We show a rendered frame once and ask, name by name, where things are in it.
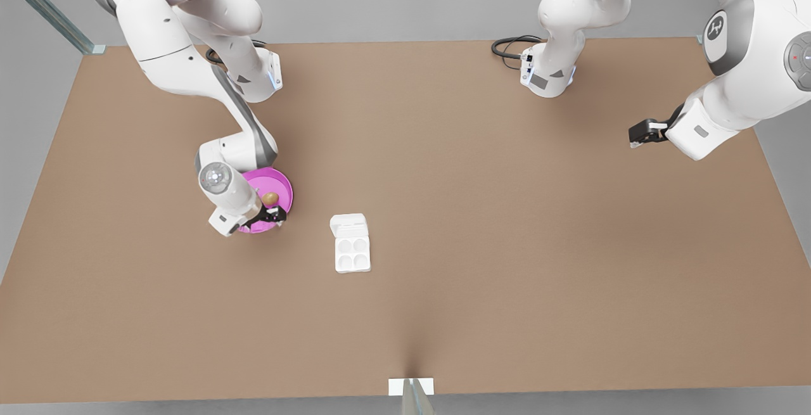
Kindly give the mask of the white egg box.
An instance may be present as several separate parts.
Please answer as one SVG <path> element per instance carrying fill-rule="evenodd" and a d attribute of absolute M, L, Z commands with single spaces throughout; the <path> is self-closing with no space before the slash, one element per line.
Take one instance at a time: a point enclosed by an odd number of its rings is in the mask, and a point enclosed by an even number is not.
<path fill-rule="evenodd" d="M 368 272 L 371 270 L 368 236 L 336 237 L 334 250 L 334 267 L 337 273 Z"/>

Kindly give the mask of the white egg box lid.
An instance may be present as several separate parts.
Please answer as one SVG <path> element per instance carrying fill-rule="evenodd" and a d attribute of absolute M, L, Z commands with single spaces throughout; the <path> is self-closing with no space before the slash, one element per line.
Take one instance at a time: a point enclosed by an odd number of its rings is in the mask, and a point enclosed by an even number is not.
<path fill-rule="evenodd" d="M 363 214 L 334 215 L 329 227 L 336 239 L 369 236 L 367 219 Z"/>

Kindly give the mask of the pink round plate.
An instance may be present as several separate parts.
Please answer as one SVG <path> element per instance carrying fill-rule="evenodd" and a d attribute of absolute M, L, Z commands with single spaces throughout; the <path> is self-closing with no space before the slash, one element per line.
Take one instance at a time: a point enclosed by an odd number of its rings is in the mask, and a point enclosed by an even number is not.
<path fill-rule="evenodd" d="M 266 169 L 249 170 L 242 175 L 252 189 L 255 190 L 257 196 L 262 201 L 262 213 L 265 214 L 266 209 L 278 207 L 283 209 L 286 213 L 290 212 L 293 204 L 293 189 L 289 179 L 280 170 L 273 167 L 266 167 Z M 264 196 L 272 193 L 276 195 L 276 202 L 272 205 L 264 203 Z M 265 220 L 252 219 L 243 227 L 240 227 L 241 233 L 263 233 L 272 228 L 280 227 L 284 222 L 269 222 Z"/>

